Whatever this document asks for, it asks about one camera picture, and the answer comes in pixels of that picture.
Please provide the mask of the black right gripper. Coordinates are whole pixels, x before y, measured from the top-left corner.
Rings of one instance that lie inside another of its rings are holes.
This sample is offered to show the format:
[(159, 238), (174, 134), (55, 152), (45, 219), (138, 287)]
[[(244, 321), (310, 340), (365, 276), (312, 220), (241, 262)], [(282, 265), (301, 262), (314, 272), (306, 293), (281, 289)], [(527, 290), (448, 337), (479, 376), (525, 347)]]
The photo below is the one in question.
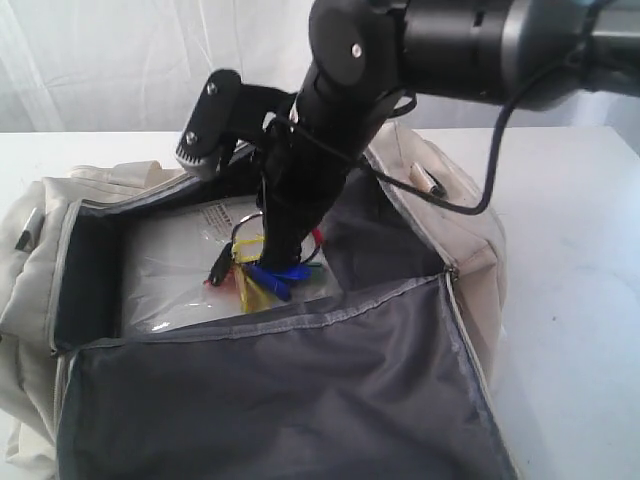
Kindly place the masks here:
[(262, 268), (280, 272), (300, 263), (303, 240), (335, 202), (381, 125), (415, 107), (415, 93), (408, 89), (373, 99), (358, 93), (333, 84), (313, 64), (288, 113), (274, 119), (261, 199)]

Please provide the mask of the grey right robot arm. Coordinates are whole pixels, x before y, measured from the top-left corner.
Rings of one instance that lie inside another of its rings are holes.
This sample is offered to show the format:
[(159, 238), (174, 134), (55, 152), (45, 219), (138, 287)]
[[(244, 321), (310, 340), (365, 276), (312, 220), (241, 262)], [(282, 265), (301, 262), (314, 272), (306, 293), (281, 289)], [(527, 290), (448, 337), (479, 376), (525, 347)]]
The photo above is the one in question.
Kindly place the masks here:
[(639, 93), (635, 1), (317, 1), (309, 43), (304, 81), (269, 128), (260, 262), (273, 271), (298, 263), (403, 96), (498, 105), (501, 136), (517, 107)]

